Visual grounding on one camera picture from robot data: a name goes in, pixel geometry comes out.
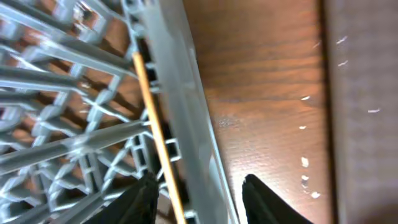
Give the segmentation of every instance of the metal lattice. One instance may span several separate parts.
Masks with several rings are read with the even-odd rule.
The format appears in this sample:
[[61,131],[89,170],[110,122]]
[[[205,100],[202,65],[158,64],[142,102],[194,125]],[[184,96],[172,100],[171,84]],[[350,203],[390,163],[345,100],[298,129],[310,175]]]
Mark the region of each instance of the metal lattice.
[[[0,1],[0,221],[80,223],[124,192],[126,188],[112,185],[117,175],[139,179],[149,170],[159,180],[164,179],[147,129],[146,111],[140,120],[132,121],[109,105],[124,78],[136,78],[130,69],[131,52],[140,50],[137,39],[145,36],[144,26],[134,19],[139,18],[140,2],[122,1],[123,13],[118,14],[100,0],[58,0],[51,16],[36,9],[36,4],[35,0]],[[88,11],[98,15],[92,28],[81,22]],[[129,29],[131,43],[124,58],[96,47],[113,19],[123,21]],[[26,27],[37,31],[31,35],[38,44],[18,51],[15,46]],[[76,37],[69,34],[72,28],[78,29]],[[15,66],[7,64],[10,58],[16,61]],[[47,68],[53,59],[73,64],[69,76]],[[146,66],[155,68],[152,62]],[[88,68],[112,75],[107,88],[97,96],[81,88]],[[156,81],[152,84],[157,92]],[[57,93],[53,103],[38,103],[35,99],[40,91]],[[90,106],[85,129],[61,118],[72,94]],[[105,115],[124,124],[98,129]],[[32,145],[13,136],[25,117],[35,122],[30,133]],[[54,131],[68,138],[50,142]],[[117,154],[108,149],[123,141]],[[176,149],[171,160],[179,160],[177,140],[170,138],[166,144]],[[10,147],[16,151],[9,152]],[[129,153],[134,166],[123,161]],[[81,178],[73,175],[77,167]],[[35,190],[28,188],[27,182],[32,182]],[[68,190],[78,190],[83,196],[70,198]],[[168,197],[165,182],[160,183],[160,193]],[[189,210],[186,215],[192,217],[195,212]]]

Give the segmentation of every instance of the gray plastic object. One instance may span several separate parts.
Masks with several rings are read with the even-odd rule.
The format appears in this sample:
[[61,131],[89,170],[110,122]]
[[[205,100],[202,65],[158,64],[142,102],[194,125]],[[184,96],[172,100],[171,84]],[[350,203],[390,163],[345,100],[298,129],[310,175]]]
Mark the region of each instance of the gray plastic object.
[[[58,0],[52,15],[39,11],[38,2],[0,0],[0,222],[83,222],[125,191],[127,187],[113,185],[117,175],[139,179],[153,172],[160,193],[169,197],[146,110],[139,120],[131,121],[109,105],[126,75],[137,78],[131,53],[142,50],[138,40],[146,39],[152,56],[146,67],[158,77],[151,90],[164,97],[171,118],[173,137],[166,139],[166,145],[176,153],[170,160],[182,160],[186,169],[190,202],[184,205],[185,216],[197,223],[238,223],[182,2],[122,0],[118,4],[123,14],[118,14],[105,1]],[[83,11],[98,15],[92,28],[77,22]],[[123,21],[129,30],[131,43],[124,57],[96,47],[113,19]],[[73,26],[79,28],[76,38],[68,34]],[[39,44],[21,51],[16,43],[26,35],[25,27],[39,31],[35,35]],[[7,64],[11,58],[15,67]],[[73,63],[69,76],[48,70],[55,58]],[[79,86],[87,68],[112,76],[97,96]],[[39,91],[57,95],[52,104],[41,105],[36,101]],[[85,129],[62,119],[72,93],[90,106]],[[98,129],[104,115],[123,124]],[[12,134],[25,117],[35,122],[32,145]],[[50,142],[55,131],[67,138]],[[124,146],[114,154],[108,147],[117,142]],[[133,155],[134,166],[124,161],[128,154]],[[82,178],[72,174],[77,167]],[[71,197],[70,191],[80,196]]]

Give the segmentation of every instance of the wooden stick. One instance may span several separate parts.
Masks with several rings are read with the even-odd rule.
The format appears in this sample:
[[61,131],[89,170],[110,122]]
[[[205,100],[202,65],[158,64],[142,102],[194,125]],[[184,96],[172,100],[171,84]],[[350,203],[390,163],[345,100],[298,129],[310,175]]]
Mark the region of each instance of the wooden stick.
[[164,177],[166,179],[167,188],[169,190],[170,198],[174,209],[174,214],[178,224],[186,224],[181,199],[177,190],[177,184],[172,172],[170,157],[166,150],[162,128],[160,127],[159,117],[156,113],[154,99],[152,97],[152,93],[150,92],[149,81],[147,78],[144,61],[141,54],[138,52],[132,54],[132,59],[134,61],[134,66],[138,75],[139,84],[141,86],[142,97],[144,98],[144,103],[148,111],[148,117],[150,125],[152,127],[152,134],[154,135],[157,153],[159,155],[160,164],[163,168]]

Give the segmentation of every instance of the wooden table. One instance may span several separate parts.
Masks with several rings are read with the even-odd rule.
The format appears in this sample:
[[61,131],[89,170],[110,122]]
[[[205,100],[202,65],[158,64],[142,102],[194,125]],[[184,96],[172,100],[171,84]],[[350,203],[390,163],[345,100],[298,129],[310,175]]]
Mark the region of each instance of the wooden table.
[[[218,146],[242,223],[256,174],[315,223],[332,223],[325,82],[315,0],[184,0]],[[302,157],[309,167],[302,166]],[[301,185],[307,175],[308,188]],[[311,196],[319,192],[318,198]]]

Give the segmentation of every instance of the wood grain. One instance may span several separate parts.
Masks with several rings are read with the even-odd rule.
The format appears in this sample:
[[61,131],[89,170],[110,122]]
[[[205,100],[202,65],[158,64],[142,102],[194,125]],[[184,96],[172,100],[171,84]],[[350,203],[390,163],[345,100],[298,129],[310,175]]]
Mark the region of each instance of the wood grain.
[[[184,4],[242,223],[247,222],[241,199],[247,174],[256,174],[314,223],[332,223],[317,2]],[[304,96],[310,99],[300,100]],[[308,158],[308,168],[301,157]],[[302,175],[310,178],[307,189]],[[321,196],[312,198],[314,191]]]

